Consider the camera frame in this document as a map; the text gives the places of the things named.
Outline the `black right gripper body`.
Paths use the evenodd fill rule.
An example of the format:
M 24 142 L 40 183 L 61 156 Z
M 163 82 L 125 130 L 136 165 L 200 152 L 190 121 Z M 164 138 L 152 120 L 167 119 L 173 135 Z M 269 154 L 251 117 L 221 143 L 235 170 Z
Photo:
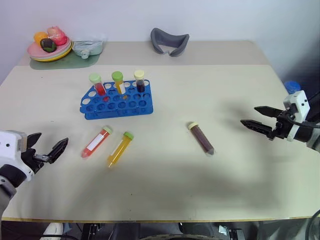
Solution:
M 289 122 L 288 118 L 292 116 L 290 110 L 280 110 L 277 108 L 269 107 L 269 116 L 272 118 L 276 118 L 276 124 L 274 129 L 271 130 L 270 133 L 267 134 L 269 140 L 273 140 L 274 138 L 286 139 L 294 126 L 291 122 Z

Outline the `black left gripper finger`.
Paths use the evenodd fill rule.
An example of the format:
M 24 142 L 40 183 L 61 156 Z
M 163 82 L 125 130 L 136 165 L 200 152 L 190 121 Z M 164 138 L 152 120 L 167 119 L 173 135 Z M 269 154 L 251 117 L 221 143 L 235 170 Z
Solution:
M 42 133 L 41 132 L 37 132 L 37 133 L 33 133 L 27 136 L 27 143 L 26 143 L 26 148 L 30 149 L 32 148 L 37 141 L 39 140 L 39 138 L 41 137 Z
M 69 138 L 64 138 L 60 140 L 56 145 L 53 146 L 52 151 L 47 154 L 49 164 L 53 164 L 60 155 L 65 151 L 68 145 Z

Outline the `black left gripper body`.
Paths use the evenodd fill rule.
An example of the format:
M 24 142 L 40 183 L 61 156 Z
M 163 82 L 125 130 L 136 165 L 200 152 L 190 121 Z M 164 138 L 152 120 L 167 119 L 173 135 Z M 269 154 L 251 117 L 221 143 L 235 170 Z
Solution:
M 49 156 L 36 154 L 36 150 L 28 148 L 21 154 L 22 161 L 36 174 L 43 166 L 44 163 L 49 162 Z

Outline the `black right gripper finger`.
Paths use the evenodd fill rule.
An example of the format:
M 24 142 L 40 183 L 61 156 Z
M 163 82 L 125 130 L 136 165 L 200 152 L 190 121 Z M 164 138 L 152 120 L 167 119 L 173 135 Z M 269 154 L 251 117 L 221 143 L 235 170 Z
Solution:
M 267 138 L 272 138 L 272 127 L 262 124 L 259 121 L 251 119 L 242 119 L 240 122 L 249 130 L 265 135 Z
M 277 109 L 270 106 L 256 106 L 254 109 L 260 114 L 270 117 L 270 118 L 278 118 L 283 115 L 283 110 Z

